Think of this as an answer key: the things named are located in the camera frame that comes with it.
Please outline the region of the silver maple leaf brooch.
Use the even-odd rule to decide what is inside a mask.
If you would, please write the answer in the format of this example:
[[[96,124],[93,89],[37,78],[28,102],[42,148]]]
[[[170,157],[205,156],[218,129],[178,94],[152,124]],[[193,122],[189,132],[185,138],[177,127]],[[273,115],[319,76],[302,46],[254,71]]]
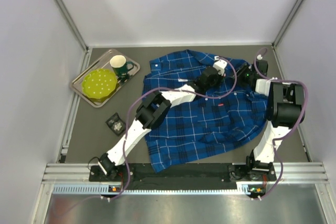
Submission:
[[[113,130],[116,132],[120,132],[123,129],[122,123],[118,122],[113,125]]]

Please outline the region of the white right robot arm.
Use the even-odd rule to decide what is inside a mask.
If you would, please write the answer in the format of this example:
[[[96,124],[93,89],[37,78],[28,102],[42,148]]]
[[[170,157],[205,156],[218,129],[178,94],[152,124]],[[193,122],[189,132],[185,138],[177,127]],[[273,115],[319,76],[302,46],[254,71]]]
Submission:
[[[303,121],[307,106],[307,87],[299,81],[267,78],[268,63],[255,60],[243,64],[237,71],[238,84],[249,86],[256,93],[267,96],[267,126],[259,144],[246,157],[245,165],[233,165],[230,176],[234,180],[249,177],[259,180],[274,172],[276,150],[287,134]]]

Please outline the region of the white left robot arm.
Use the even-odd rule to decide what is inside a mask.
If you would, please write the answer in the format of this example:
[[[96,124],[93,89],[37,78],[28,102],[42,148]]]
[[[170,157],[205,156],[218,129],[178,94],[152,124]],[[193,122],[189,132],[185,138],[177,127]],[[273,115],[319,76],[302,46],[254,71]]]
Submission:
[[[205,98],[206,91],[218,86],[225,76],[224,67],[206,67],[199,77],[177,89],[155,88],[137,100],[141,102],[133,122],[126,120],[125,134],[119,142],[98,159],[98,166],[106,176],[113,176],[117,167],[125,164],[127,155],[141,138],[158,128],[169,110],[196,98]]]

